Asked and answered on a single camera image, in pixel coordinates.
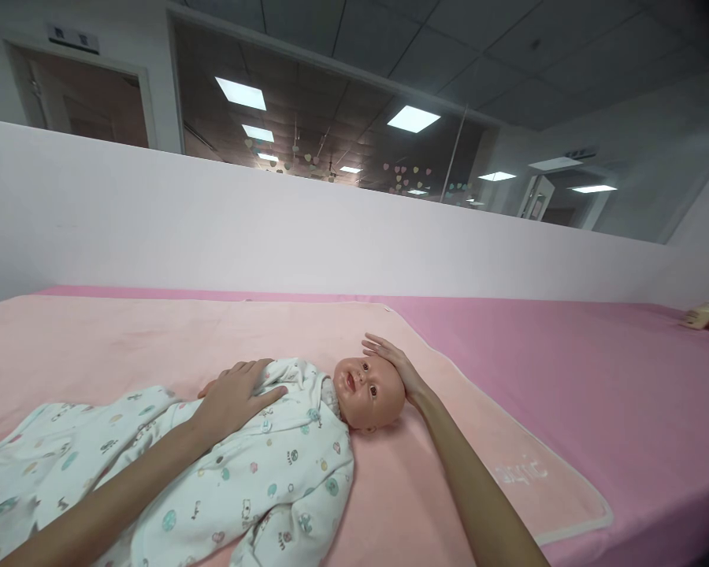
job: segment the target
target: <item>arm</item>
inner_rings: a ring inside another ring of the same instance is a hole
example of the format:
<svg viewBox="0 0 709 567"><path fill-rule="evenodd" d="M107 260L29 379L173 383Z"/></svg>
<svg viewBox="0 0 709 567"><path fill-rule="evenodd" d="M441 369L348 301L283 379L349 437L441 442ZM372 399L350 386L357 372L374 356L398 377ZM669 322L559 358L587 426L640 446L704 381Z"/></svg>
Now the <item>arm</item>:
<svg viewBox="0 0 709 567"><path fill-rule="evenodd" d="M362 341L366 347L363 352L377 354L396 367L407 400L423 416L476 564L548 567L544 554L501 488L407 356L381 337L369 333L366 337L370 340Z"/></svg>
<svg viewBox="0 0 709 567"><path fill-rule="evenodd" d="M0 561L0 567L92 563L171 480L286 393L285 387L279 387L252 396L258 375L268 362L240 362L222 372L189 421L168 432L141 458L18 547Z"/></svg>

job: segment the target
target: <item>sign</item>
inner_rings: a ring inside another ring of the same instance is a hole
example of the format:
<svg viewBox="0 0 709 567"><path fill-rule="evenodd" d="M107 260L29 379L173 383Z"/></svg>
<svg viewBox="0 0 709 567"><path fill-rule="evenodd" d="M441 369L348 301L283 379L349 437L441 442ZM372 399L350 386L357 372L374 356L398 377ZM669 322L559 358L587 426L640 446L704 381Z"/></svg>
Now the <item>sign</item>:
<svg viewBox="0 0 709 567"><path fill-rule="evenodd" d="M100 55L100 42L97 40L97 35L66 28L65 26L47 24L47 38L50 43Z"/></svg>

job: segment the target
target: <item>pink mattress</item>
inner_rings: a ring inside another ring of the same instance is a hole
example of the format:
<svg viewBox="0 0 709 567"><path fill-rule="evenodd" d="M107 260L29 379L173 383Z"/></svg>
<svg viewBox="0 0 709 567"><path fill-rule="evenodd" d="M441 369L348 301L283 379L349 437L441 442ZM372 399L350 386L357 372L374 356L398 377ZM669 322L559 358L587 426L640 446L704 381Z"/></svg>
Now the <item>pink mattress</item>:
<svg viewBox="0 0 709 567"><path fill-rule="evenodd" d="M709 548L709 333L657 306L54 287L45 295L379 302L610 503L553 565L687 565Z"/></svg>

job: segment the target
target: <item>baby doll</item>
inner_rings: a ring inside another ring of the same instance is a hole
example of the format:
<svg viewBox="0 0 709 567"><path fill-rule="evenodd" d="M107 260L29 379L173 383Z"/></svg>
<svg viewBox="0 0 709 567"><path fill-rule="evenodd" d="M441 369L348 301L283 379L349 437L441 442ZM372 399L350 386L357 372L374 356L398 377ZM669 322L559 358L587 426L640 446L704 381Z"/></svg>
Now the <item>baby doll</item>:
<svg viewBox="0 0 709 567"><path fill-rule="evenodd" d="M349 427L372 432L393 422L404 389L396 369L378 357L346 358L332 377L298 358L274 361L255 394L280 384L288 389L284 397L186 469L96 565L181 567L243 533L231 565L317 565L351 489ZM109 406L49 404L24 421L0 444L3 554L115 476L202 403L173 396L151 387Z"/></svg>

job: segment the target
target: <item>onesie sleeve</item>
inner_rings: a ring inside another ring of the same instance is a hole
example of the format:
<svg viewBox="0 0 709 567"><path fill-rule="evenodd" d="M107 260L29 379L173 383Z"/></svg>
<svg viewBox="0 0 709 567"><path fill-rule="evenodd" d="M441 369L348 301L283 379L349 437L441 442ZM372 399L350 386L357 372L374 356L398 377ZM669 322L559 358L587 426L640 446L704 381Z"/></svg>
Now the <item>onesie sleeve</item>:
<svg viewBox="0 0 709 567"><path fill-rule="evenodd" d="M349 498L353 461L292 504L273 507L234 550L231 567L318 565L329 552Z"/></svg>

